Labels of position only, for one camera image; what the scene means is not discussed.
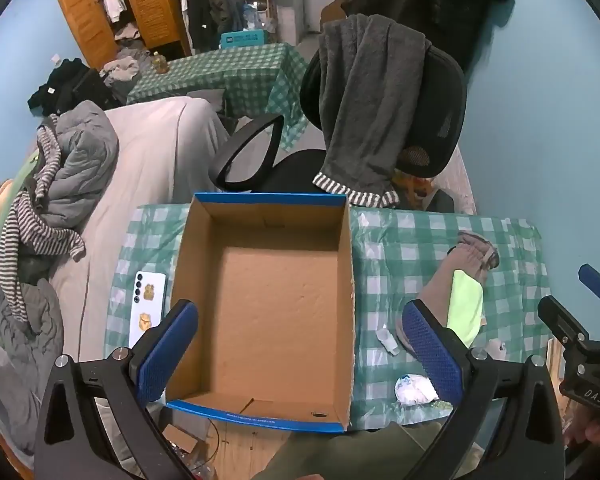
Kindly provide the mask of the person's right hand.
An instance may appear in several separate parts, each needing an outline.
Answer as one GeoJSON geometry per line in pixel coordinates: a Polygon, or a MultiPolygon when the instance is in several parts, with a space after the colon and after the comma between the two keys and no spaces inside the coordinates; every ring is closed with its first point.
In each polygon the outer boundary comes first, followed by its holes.
{"type": "Polygon", "coordinates": [[[573,402],[562,438],[566,448],[587,443],[600,450],[600,408],[573,402]]]}

